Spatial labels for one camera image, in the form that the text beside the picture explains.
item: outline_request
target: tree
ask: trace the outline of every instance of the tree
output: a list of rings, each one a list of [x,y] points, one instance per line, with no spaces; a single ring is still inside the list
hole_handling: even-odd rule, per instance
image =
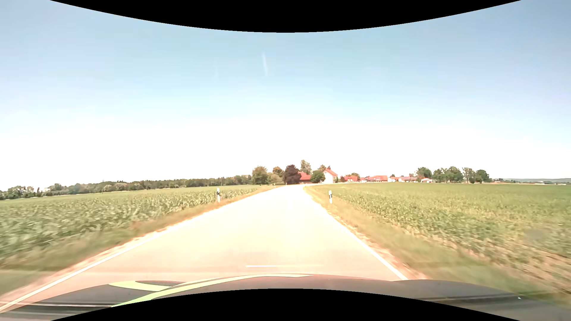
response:
[[[302,159],[301,164],[299,166],[299,171],[302,171],[307,175],[311,175],[311,165],[309,164],[309,162],[306,162],[305,159]]]
[[[438,168],[437,170],[434,170],[434,173],[432,173],[432,179],[435,179],[439,183],[446,182],[445,172],[446,170],[444,168]]]
[[[477,170],[474,179],[480,184],[482,182],[491,182],[490,175],[485,170]]]
[[[313,174],[311,174],[312,183],[321,183],[324,180],[325,180],[325,174],[323,174],[323,172],[320,170],[313,171]]]
[[[299,174],[299,170],[295,167],[295,165],[288,165],[285,168],[284,175],[283,175],[284,183],[291,185],[291,184],[299,184],[299,179],[301,178],[301,174]]]
[[[279,175],[280,177],[282,176],[284,170],[282,170],[279,166],[274,167],[274,169],[272,170],[272,173]]]
[[[470,182],[470,179],[474,178],[476,175],[476,172],[474,172],[474,170],[469,167],[462,167],[462,173],[464,175],[464,179],[466,180],[466,182]]]
[[[416,170],[416,175],[417,175],[420,179],[423,179],[423,178],[432,178],[432,172],[431,172],[431,170],[429,170],[429,169],[426,168],[426,167],[419,167],[419,168]]]
[[[269,177],[269,182],[270,183],[281,183],[282,178],[280,177],[280,175],[272,173]]]
[[[252,184],[267,184],[268,183],[268,170],[264,166],[258,166],[252,170]]]
[[[450,168],[446,170],[446,178],[451,182],[458,183],[462,182],[464,176],[456,166],[450,166]]]

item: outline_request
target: crop field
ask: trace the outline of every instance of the crop field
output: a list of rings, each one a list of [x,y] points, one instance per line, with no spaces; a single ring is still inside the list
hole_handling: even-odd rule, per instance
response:
[[[260,186],[220,188],[222,199]],[[216,187],[166,188],[3,200],[0,202],[0,262],[71,236],[128,228],[186,208],[216,201]]]
[[[355,183],[332,190],[377,222],[463,249],[523,272],[551,288],[571,289],[571,188],[516,184]]]

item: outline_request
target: white lane marking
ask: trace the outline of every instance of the white lane marking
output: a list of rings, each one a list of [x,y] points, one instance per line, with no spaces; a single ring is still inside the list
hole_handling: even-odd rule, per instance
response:
[[[261,193],[258,193],[258,194],[249,196],[249,197],[247,197],[247,198],[241,199],[241,200],[246,200],[246,199],[252,198],[253,196],[260,195],[260,194],[261,194]],[[32,291],[32,292],[30,292],[30,293],[28,293],[28,294],[26,294],[26,295],[22,295],[21,297],[19,297],[19,298],[16,299],[16,300],[13,300],[13,301],[11,301],[11,302],[8,302],[8,303],[4,304],[3,306],[0,307],[0,312],[2,312],[3,310],[5,310],[5,309],[7,309],[7,308],[9,308],[9,307],[11,307],[11,306],[13,306],[13,305],[15,305],[15,304],[20,303],[21,301],[23,301],[23,300],[25,300],[25,299],[27,299],[27,298],[29,298],[29,297],[31,297],[31,296],[34,296],[34,295],[36,295],[36,294],[38,294],[38,293],[40,293],[40,292],[42,292],[42,291],[45,291],[45,290],[47,290],[47,289],[49,289],[49,288],[51,288],[51,287],[53,287],[53,286],[55,286],[55,285],[58,285],[58,284],[62,283],[62,282],[65,281],[65,280],[69,280],[69,279],[71,279],[72,277],[74,277],[74,276],[80,274],[81,272],[85,272],[85,271],[89,270],[89,269],[92,268],[92,267],[98,266],[98,265],[100,265],[101,263],[104,263],[104,262],[106,262],[106,261],[108,261],[108,260],[110,260],[110,259],[112,259],[112,258],[114,258],[114,257],[120,256],[121,254],[123,254],[123,253],[125,253],[125,252],[128,252],[128,251],[131,251],[132,249],[134,249],[134,248],[136,248],[136,247],[139,247],[139,246],[141,246],[141,245],[143,245],[143,244],[145,244],[145,243],[147,243],[147,242],[150,242],[150,241],[152,241],[152,240],[154,240],[154,239],[160,238],[161,236],[166,235],[166,234],[168,234],[168,233],[170,233],[170,232],[172,232],[172,231],[178,230],[178,229],[180,229],[181,227],[186,226],[186,225],[189,224],[190,222],[196,222],[197,220],[203,219],[205,216],[208,216],[207,214],[216,213],[216,212],[218,212],[220,209],[225,208],[225,207],[227,207],[227,206],[229,206],[229,205],[233,205],[233,204],[234,204],[234,206],[236,206],[236,204],[239,203],[241,200],[238,200],[238,201],[236,201],[236,202],[232,202],[232,203],[227,204],[227,205],[225,205],[225,206],[223,206],[223,207],[220,207],[220,208],[215,208],[215,209],[213,209],[213,210],[211,210],[211,211],[208,211],[208,212],[205,212],[205,213],[200,214],[200,215],[198,215],[198,216],[195,216],[195,217],[193,217],[193,218],[191,218],[191,219],[189,219],[189,220],[180,222],[180,223],[178,223],[178,224],[176,224],[176,225],[173,225],[173,226],[171,226],[171,227],[167,227],[164,231],[157,232],[157,234],[156,234],[155,236],[152,236],[152,237],[150,237],[150,238],[148,238],[148,239],[146,239],[146,240],[142,240],[142,241],[140,241],[139,243],[137,243],[137,244],[135,244],[135,245],[133,245],[133,246],[131,246],[131,247],[129,247],[129,248],[126,248],[126,249],[124,249],[124,250],[122,250],[122,251],[119,251],[119,252],[117,252],[117,253],[115,253],[115,254],[112,254],[112,255],[110,255],[110,256],[108,256],[108,257],[106,257],[106,258],[104,258],[104,259],[101,259],[101,260],[99,260],[99,261],[97,261],[97,262],[95,262],[95,263],[93,263],[93,264],[91,264],[91,265],[89,265],[89,266],[87,266],[87,267],[84,267],[84,268],[82,268],[82,269],[80,269],[80,270],[78,270],[78,271],[76,271],[76,272],[73,272],[73,273],[71,273],[71,274],[69,274],[69,275],[66,275],[66,276],[64,276],[64,277],[62,277],[62,278],[56,280],[56,281],[53,281],[53,282],[51,282],[51,283],[49,283],[49,284],[47,284],[47,285],[45,285],[45,286],[43,286],[43,287],[41,287],[41,288],[35,290],[35,291]]]
[[[355,240],[357,241],[359,244],[361,244],[361,246],[363,246],[369,253],[371,253],[371,255],[373,255],[377,260],[381,261],[381,263],[383,265],[385,265],[391,272],[393,272],[394,274],[396,274],[396,276],[398,276],[401,280],[408,280],[408,278],[406,276],[404,276],[404,274],[402,274],[399,270],[397,270],[393,265],[391,265],[389,262],[387,262],[387,260],[383,259],[377,252],[375,252],[369,245],[365,244],[365,242],[363,242],[360,238],[357,237],[357,235],[353,234],[353,232],[351,232],[348,228],[346,228],[346,226],[344,226],[343,224],[341,224],[338,220],[336,220],[334,217],[332,217],[326,209],[324,209],[321,205],[319,205],[317,202],[315,202],[313,199],[311,199],[312,202],[314,202],[315,205],[319,206],[319,209],[321,209],[322,211],[325,212],[325,214],[327,215],[327,217],[331,218],[332,220],[334,220],[345,232],[349,233],[349,235]]]

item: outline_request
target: asphalt road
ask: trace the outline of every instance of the asphalt road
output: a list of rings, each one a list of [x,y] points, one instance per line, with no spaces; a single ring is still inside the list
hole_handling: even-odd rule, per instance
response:
[[[285,186],[191,219],[22,303],[111,282],[262,273],[401,279],[301,186]]]

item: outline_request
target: building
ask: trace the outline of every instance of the building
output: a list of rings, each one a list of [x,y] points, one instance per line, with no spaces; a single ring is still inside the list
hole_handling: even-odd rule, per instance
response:
[[[343,178],[345,179],[346,182],[349,182],[349,183],[359,181],[357,176],[343,176]]]
[[[361,182],[388,182],[389,178],[386,175],[375,175],[367,176],[365,178],[361,177]]]
[[[334,171],[328,168],[323,170],[323,174],[325,175],[325,180],[323,181],[323,183],[333,183],[337,178],[337,174],[335,174]]]
[[[311,183],[311,175],[308,175],[304,172],[298,172],[299,174],[301,174],[301,177],[299,179],[299,183]]]
[[[418,177],[408,177],[408,176],[399,177],[399,182],[405,182],[405,183],[415,182],[415,183],[417,183],[417,181],[416,181],[417,178]]]

